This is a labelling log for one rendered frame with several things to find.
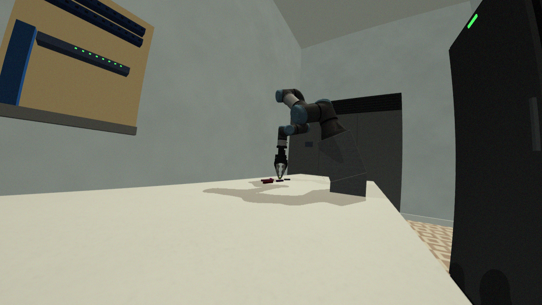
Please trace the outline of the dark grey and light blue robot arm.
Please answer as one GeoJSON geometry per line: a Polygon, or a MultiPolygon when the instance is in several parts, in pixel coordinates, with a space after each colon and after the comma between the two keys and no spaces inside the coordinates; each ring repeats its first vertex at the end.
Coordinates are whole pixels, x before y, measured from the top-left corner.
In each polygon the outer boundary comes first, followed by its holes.
{"type": "Polygon", "coordinates": [[[314,104],[307,104],[298,89],[279,89],[275,96],[277,102],[292,108],[290,116],[293,123],[296,123],[279,126],[277,142],[279,146],[287,146],[287,136],[309,133],[308,123],[320,123],[321,140],[346,131],[346,128],[337,119],[333,104],[329,99],[319,99],[314,104]]]}

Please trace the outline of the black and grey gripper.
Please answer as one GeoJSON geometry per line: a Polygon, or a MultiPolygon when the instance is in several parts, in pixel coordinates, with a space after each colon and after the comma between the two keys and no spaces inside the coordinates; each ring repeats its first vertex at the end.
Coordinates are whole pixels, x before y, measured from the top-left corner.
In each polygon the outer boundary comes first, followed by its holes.
{"type": "Polygon", "coordinates": [[[286,160],[286,156],[287,155],[284,155],[284,149],[287,148],[287,146],[277,146],[278,147],[278,155],[275,155],[275,162],[274,162],[274,166],[276,168],[276,173],[277,173],[277,176],[279,178],[279,164],[283,164],[282,165],[282,175],[281,175],[281,178],[283,177],[283,174],[284,172],[286,171],[286,168],[287,168],[287,160],[286,160]]]}

